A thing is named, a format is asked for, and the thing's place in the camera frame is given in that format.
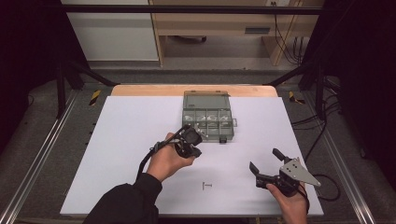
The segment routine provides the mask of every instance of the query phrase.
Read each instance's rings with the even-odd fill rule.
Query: metal frame
[[[125,6],[125,5],[62,5],[62,6],[53,6],[53,5],[43,5],[42,9],[45,10],[60,10],[61,12],[85,12],[85,13],[214,13],[214,14],[276,14],[276,15],[323,15],[328,13],[340,12],[339,9],[323,9],[320,7],[224,7],[224,6],[211,6],[211,7],[203,7],[203,6]],[[336,29],[338,24],[342,21],[344,16],[334,25],[331,33],[327,35],[325,41],[320,45],[320,52],[316,53],[313,57],[314,61],[304,62],[302,66],[296,68],[293,71],[290,71],[282,78],[279,78],[269,85],[277,86],[281,84],[283,81],[294,77],[296,75],[300,75],[303,72],[307,72],[312,68],[318,67],[323,58],[326,58],[327,54],[322,54],[324,44],[327,44],[329,37],[334,33],[333,30]],[[99,75],[96,75],[91,69],[81,68],[78,64],[72,65],[77,70],[83,70],[85,73],[88,73],[92,77],[98,79],[104,84],[114,85],[115,83],[106,80]],[[58,88],[64,87],[64,75],[62,74],[62,67],[58,68]],[[309,73],[309,81],[308,83],[313,82],[313,78],[315,75],[314,72]],[[64,100],[64,90],[58,90],[59,93],[59,103],[63,104]],[[70,114],[70,111],[73,107],[73,104],[78,95],[77,91],[72,91],[72,95],[68,101],[68,107],[60,107],[60,113],[58,114],[58,118],[55,121],[46,141],[44,142],[42,148],[38,152],[34,162],[32,163],[29,171],[27,172],[25,178],[23,179],[20,187],[12,198],[11,202],[7,206],[7,209],[0,216],[0,223],[13,223],[15,218],[17,217],[21,207],[29,194],[30,189],[32,188],[35,180],[38,177],[38,174],[45,163],[46,158],[50,154],[50,151],[53,147],[54,142],[56,141],[60,130],[62,129],[67,117]],[[358,219],[361,223],[375,223],[374,218],[370,212],[370,209],[367,207],[364,199],[361,196],[359,188],[354,182],[350,172],[347,169],[345,162],[343,161],[340,153],[338,152],[334,142],[329,133],[325,134],[325,140],[329,147],[329,154],[331,156],[332,162],[335,165],[335,168],[338,174],[341,177],[343,185],[346,188],[346,193],[349,196],[352,205],[354,206],[355,212],[358,216]]]
[[[68,102],[67,107],[65,108],[64,113],[62,116],[55,120],[49,134],[47,135],[46,140],[44,141],[43,145],[41,146],[40,150],[38,151],[37,155],[35,156],[35,160],[33,161],[32,165],[30,166],[28,172],[26,173],[24,179],[22,180],[20,186],[18,187],[17,191],[15,192],[14,196],[12,197],[11,201],[9,202],[7,208],[2,212],[0,216],[0,223],[1,224],[11,224],[17,218],[18,213],[20,212],[23,203],[25,202],[30,190],[32,189],[37,177],[44,166],[44,163],[50,154],[53,145],[56,142],[56,139],[59,136],[67,118],[70,115],[70,112],[73,108],[73,105],[77,99],[78,91],[72,90]]]

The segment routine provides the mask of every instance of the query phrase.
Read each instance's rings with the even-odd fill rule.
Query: white paper sheet
[[[274,147],[290,158],[302,158],[282,99],[230,97],[230,104],[238,121],[233,141],[198,145],[203,154],[193,166],[163,182],[156,202],[161,216],[280,215],[270,192],[256,188],[248,166],[252,161],[262,174],[278,175],[283,162],[272,154]],[[61,214],[85,216],[104,193],[133,184],[149,148],[181,128],[182,106],[181,96],[107,97]],[[306,191],[309,215],[323,215],[314,188],[308,185]]]

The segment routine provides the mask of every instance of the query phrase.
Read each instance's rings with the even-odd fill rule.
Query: black curtain
[[[325,7],[351,2],[327,0]],[[393,0],[357,0],[339,24],[321,62],[326,76],[339,77],[340,100],[362,155],[377,161],[396,189],[396,10]],[[305,60],[314,55],[337,17],[320,16]]]
[[[18,127],[31,89],[56,78],[60,62],[87,60],[73,27],[62,11],[46,11],[51,1],[2,1],[0,6],[0,153]],[[66,66],[66,78],[73,88],[83,83],[78,72]]]

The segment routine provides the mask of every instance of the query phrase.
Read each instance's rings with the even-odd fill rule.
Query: aluminum frame rail
[[[21,208],[30,193],[35,181],[40,174],[44,163],[47,160],[48,155],[50,154],[52,147],[54,146],[67,118],[72,111],[72,108],[75,104],[75,101],[78,96],[78,91],[72,91],[66,103],[67,107],[63,112],[62,116],[55,120],[52,125],[49,134],[47,135],[46,140],[35,156],[35,160],[30,166],[28,172],[26,173],[24,179],[22,180],[20,186],[12,197],[11,201],[8,203],[7,208],[2,212],[0,216],[0,224],[12,224],[17,218],[18,213],[21,211]]]
[[[237,6],[146,6],[146,5],[43,5],[43,9],[84,13],[209,13],[209,14],[276,14],[322,15],[341,12],[322,7],[237,7]]]
[[[313,114],[316,113],[314,102],[315,99],[310,93],[303,92],[303,96],[306,99],[311,111]],[[330,135],[328,130],[324,131],[323,140],[322,140],[329,152],[330,159],[332,160],[332,164],[340,177],[340,180],[344,186],[346,194],[352,203],[352,207],[355,210],[356,216],[359,219],[359,222],[362,224],[375,224],[375,219],[368,207],[366,201],[364,200],[361,191],[359,190],[358,185],[356,184],[352,174],[347,168],[347,163],[344,161],[341,156],[340,151],[338,150],[336,144],[332,140],[332,136]]]

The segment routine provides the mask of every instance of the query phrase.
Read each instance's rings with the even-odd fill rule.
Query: gray floor
[[[125,66],[115,70],[115,64],[96,64],[95,71],[121,83],[216,83],[216,84],[262,84],[287,73],[294,65],[285,60],[278,67],[269,65],[268,56],[263,50],[259,38],[208,38],[205,43],[194,40],[170,39],[172,50],[166,54],[166,66],[152,64]],[[84,77],[86,85],[78,94],[75,105],[66,124],[48,155],[42,170],[31,188],[18,214],[17,222],[56,223],[55,220],[67,222],[75,220],[59,215],[65,193],[70,187],[79,162],[90,140],[106,96],[111,88],[98,84]],[[289,100],[290,90],[297,99],[309,101],[312,91],[301,92],[294,83],[298,78],[289,80],[277,88],[279,96],[284,99],[290,121],[306,119],[312,116],[309,104],[298,104]],[[89,105],[92,94],[101,90],[95,105]],[[0,209],[4,211],[12,199],[30,164],[49,133],[57,113],[56,83],[51,81],[36,88],[31,94],[32,104],[25,113],[20,127],[14,133],[7,149],[0,158]],[[296,127],[295,134],[303,155],[319,134],[315,121],[305,126]],[[332,137],[336,149],[346,161],[351,177],[367,203],[376,223],[396,223],[396,195],[375,161],[361,158],[360,146],[355,141],[342,113],[333,112],[328,117],[326,130]],[[322,137],[307,162],[313,174],[331,176],[341,186],[341,197],[335,202],[322,201],[325,215],[311,217],[310,223],[361,223],[354,209],[346,186],[342,186],[340,174],[329,156],[328,144]],[[323,187],[319,193],[323,197],[333,197],[336,188],[327,179],[321,179]],[[254,223],[254,219],[162,219],[161,223]],[[262,223],[277,223],[276,217],[262,218]]]

